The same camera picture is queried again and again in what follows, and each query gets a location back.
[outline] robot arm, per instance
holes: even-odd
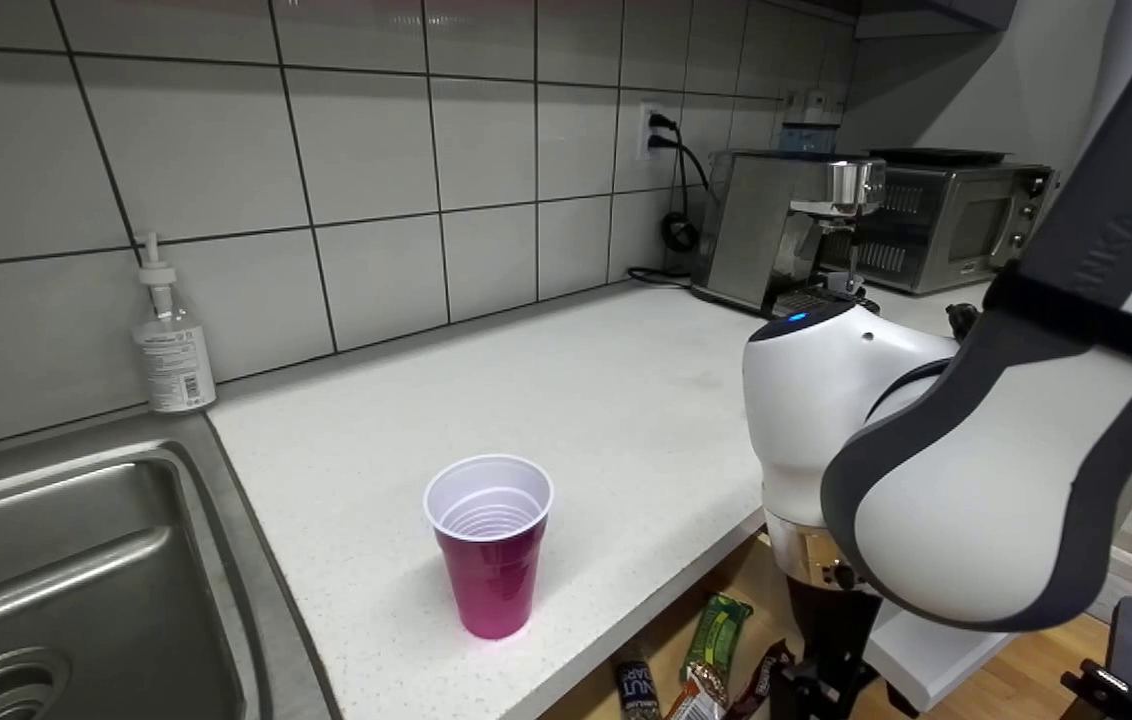
[[[951,349],[859,344],[857,312],[761,332],[745,360],[766,511],[823,526],[872,589],[939,625],[1022,633],[1082,613],[1132,505],[1132,0],[1109,49],[1121,93],[1099,134],[928,394],[869,419],[897,378]]]

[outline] sink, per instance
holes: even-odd
[[[333,720],[204,416],[0,449],[0,720]]]

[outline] tiled wall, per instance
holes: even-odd
[[[158,233],[219,379],[656,264],[671,166],[839,104],[772,0],[0,0],[0,435],[142,402]]]

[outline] cup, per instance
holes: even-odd
[[[473,637],[498,641],[527,625],[548,511],[550,479],[522,458],[468,458],[430,476],[422,517]]]

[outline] kitchen counter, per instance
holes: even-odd
[[[883,316],[942,332],[942,305]],[[229,390],[212,408],[345,718],[541,718],[761,528],[739,351],[761,319],[619,287]],[[473,641],[419,492],[473,452],[555,479],[535,610]]]

